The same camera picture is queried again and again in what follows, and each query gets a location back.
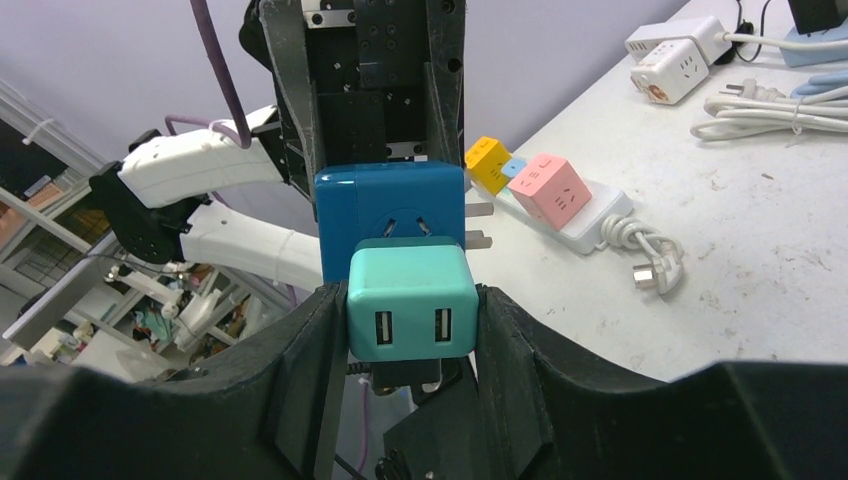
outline white power cord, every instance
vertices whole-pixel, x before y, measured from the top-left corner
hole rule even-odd
[[[732,140],[766,132],[803,129],[848,133],[848,86],[800,98],[757,85],[746,79],[741,86],[728,85],[737,95],[713,95],[704,110],[713,120],[694,125],[690,132],[705,141]]]
[[[636,288],[656,288],[664,295],[683,278],[683,247],[676,239],[636,218],[610,215],[601,224],[601,236],[613,247],[642,250],[651,263],[633,267]]]
[[[742,42],[754,43],[758,45],[767,45],[769,47],[782,48],[784,50],[795,50],[797,52],[820,52],[823,50],[840,50],[848,48],[848,40],[835,40],[833,42],[817,42],[817,43],[797,43],[787,42],[786,40],[778,40],[776,38],[766,38],[759,35],[749,35],[745,33],[717,33],[715,36],[717,42]]]

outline white wall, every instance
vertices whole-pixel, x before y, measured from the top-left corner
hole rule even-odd
[[[210,0],[245,108],[274,101],[270,74],[238,44],[247,0]],[[466,138],[510,148],[577,97],[624,54],[638,25],[685,0],[468,0]],[[187,0],[4,2],[0,78],[104,158],[167,113],[228,116]],[[622,79],[622,88],[627,88]],[[308,204],[286,187],[228,192],[234,207],[314,233]]]

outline white table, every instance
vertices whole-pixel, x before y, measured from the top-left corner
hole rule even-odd
[[[742,3],[758,23],[763,0]],[[692,0],[674,18],[705,15],[733,30],[736,2]],[[772,2],[767,35],[791,25],[786,2]],[[559,154],[582,176],[624,189],[638,218],[683,243],[684,283],[665,298],[637,291],[631,267],[641,254],[582,257],[497,208],[468,221],[494,239],[468,254],[475,280],[610,361],[663,380],[720,359],[848,361],[848,138],[805,132],[787,147],[792,133],[714,144],[689,134],[706,118],[705,97],[725,84],[753,77],[788,93],[848,66],[790,71],[764,47],[755,64],[713,67],[682,104],[660,107],[630,84],[633,64],[622,60],[515,153]]]

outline usb port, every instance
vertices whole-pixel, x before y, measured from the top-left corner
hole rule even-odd
[[[377,345],[392,343],[392,312],[377,312]]]
[[[450,342],[451,310],[440,308],[436,310],[436,342]]]

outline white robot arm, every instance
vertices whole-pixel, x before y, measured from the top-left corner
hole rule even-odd
[[[253,112],[248,124],[263,125],[274,109]],[[258,139],[242,149],[201,129],[150,139],[93,177],[91,186],[121,244],[136,257],[232,267],[312,291],[323,283],[317,238],[205,197],[226,187],[282,181]]]

